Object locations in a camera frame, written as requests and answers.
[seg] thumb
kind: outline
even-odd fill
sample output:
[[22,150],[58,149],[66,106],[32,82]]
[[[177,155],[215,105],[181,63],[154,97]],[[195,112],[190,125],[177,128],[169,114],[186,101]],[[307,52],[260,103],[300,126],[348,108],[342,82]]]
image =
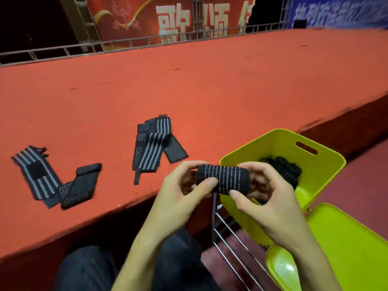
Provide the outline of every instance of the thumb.
[[187,210],[192,212],[201,200],[217,186],[217,178],[207,178],[202,181],[191,193],[183,197]]
[[260,211],[259,205],[252,203],[247,197],[245,197],[239,191],[236,190],[230,190],[229,196],[233,199],[238,210],[254,219],[257,218],[257,214]]

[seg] left hand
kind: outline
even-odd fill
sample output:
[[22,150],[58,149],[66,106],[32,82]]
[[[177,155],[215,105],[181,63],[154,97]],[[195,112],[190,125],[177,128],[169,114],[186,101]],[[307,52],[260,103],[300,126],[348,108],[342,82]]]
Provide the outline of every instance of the left hand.
[[193,169],[205,161],[183,161],[165,177],[142,230],[161,243],[186,224],[195,207],[217,186],[216,178],[207,178],[195,186]]

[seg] forearm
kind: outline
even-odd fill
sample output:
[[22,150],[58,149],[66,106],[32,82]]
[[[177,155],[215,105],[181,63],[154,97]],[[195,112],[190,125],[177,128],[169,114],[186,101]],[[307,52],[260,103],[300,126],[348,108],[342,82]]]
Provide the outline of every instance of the forearm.
[[142,228],[133,241],[128,257],[112,291],[148,291],[152,288],[161,241]]
[[341,291],[327,256],[313,238],[291,250],[303,291]]

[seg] plastic container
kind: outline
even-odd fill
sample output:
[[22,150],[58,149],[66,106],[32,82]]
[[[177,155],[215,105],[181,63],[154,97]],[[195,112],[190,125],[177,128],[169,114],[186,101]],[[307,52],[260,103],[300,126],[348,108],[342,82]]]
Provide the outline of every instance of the plastic container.
[[[220,165],[236,166],[245,161],[258,161],[269,156],[283,156],[302,169],[295,194],[303,211],[346,164],[341,154],[297,133],[276,129],[222,157]],[[273,243],[253,219],[237,209],[229,196],[221,195],[220,198],[222,205],[256,243]]]
[[[388,290],[388,242],[337,207],[319,203],[306,217],[343,291]],[[274,245],[267,268],[283,291],[301,291],[294,260]]]

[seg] basket handle hole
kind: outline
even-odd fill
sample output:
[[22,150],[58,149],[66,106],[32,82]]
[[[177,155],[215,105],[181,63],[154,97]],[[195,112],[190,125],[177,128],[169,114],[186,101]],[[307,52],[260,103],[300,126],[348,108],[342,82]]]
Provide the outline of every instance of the basket handle hole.
[[301,142],[296,142],[295,145],[298,146],[300,149],[303,149],[313,155],[318,154],[318,151],[316,151],[314,148],[311,148],[310,146],[307,146],[306,144],[303,144]]

